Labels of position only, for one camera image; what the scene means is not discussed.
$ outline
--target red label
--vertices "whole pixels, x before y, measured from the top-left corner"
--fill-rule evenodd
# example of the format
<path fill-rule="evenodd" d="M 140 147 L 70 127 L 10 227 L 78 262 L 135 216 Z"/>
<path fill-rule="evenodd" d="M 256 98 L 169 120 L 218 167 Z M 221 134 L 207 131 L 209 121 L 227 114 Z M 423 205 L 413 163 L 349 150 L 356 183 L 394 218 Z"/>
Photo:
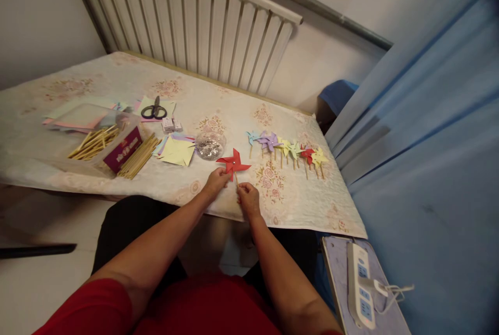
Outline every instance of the red label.
<path fill-rule="evenodd" d="M 112 171 L 118 173 L 123 164 L 130 158 L 141 143 L 142 138 L 140 137 L 139 128 L 136 127 L 110 154 L 106 156 L 104 162 Z"/>

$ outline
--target black pants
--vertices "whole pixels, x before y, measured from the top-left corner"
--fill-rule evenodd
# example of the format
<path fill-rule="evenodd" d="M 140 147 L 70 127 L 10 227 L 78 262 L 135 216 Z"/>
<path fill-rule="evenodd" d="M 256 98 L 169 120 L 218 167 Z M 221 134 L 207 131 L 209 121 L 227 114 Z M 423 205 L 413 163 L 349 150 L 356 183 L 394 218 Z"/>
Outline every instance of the black pants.
<path fill-rule="evenodd" d="M 177 209 L 175 205 L 145 196 L 130 196 L 109 208 L 100 229 L 92 274 L 142 233 Z M 271 229 L 271 231 L 313 284 L 317 256 L 315 233 L 310 230 Z M 187 278 L 186 271 L 176 257 L 158 284 L 153 297 L 161 294 L 170 284 L 185 278 Z M 259 262 L 248 271 L 244 280 L 255 287 L 263 299 L 271 305 Z"/>

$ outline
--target small box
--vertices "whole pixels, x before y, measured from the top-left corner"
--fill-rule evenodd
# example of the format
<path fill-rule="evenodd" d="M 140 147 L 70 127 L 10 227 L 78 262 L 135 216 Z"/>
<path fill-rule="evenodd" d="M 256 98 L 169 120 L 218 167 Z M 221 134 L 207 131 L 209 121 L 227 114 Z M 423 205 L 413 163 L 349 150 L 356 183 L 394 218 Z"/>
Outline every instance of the small box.
<path fill-rule="evenodd" d="M 163 126 L 163 132 L 165 134 L 175 131 L 175 125 L 171 118 L 163 118 L 161 125 Z"/>
<path fill-rule="evenodd" d="M 181 132 L 182 131 L 182 125 L 180 124 L 180 121 L 178 119 L 174 119 L 173 120 L 173 124 L 174 124 L 174 130 L 176 132 Z"/>

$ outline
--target person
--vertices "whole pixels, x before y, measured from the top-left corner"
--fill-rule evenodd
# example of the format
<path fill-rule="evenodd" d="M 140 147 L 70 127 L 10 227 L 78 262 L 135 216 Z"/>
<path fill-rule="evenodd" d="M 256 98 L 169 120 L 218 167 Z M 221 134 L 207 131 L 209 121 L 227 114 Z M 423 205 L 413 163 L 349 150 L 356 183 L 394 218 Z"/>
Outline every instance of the person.
<path fill-rule="evenodd" d="M 113 205 L 91 277 L 34 334 L 341 334 L 311 283 L 315 235 L 270 231 L 250 183 L 239 184 L 238 202 L 259 262 L 244 277 L 187 277 L 177 253 L 229 178 L 216 169 L 180 208 L 145 196 Z"/>

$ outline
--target yellow pinwheel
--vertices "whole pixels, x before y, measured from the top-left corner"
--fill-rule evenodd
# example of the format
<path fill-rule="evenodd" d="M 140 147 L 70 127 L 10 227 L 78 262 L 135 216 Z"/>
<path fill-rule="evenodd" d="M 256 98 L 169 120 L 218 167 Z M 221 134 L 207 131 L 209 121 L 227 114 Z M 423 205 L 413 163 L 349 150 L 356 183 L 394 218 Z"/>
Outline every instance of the yellow pinwheel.
<path fill-rule="evenodd" d="M 288 164 L 287 154 L 290 152 L 291 143 L 288 142 L 287 140 L 282 139 L 281 137 L 277 137 L 277 141 L 281 143 L 281 145 L 277 145 L 276 148 L 279 148 L 281 150 L 281 169 L 282 169 L 282 154 L 284 153 L 284 156 L 286 156 L 286 164 Z"/>
<path fill-rule="evenodd" d="M 322 148 L 317 148 L 315 153 L 312 153 L 312 162 L 317 168 L 321 168 L 321 174 L 322 174 L 322 179 L 324 178 L 324 171 L 322 171 L 322 163 L 323 162 L 329 162 L 329 160 L 324 156 L 324 152 L 322 151 Z"/>

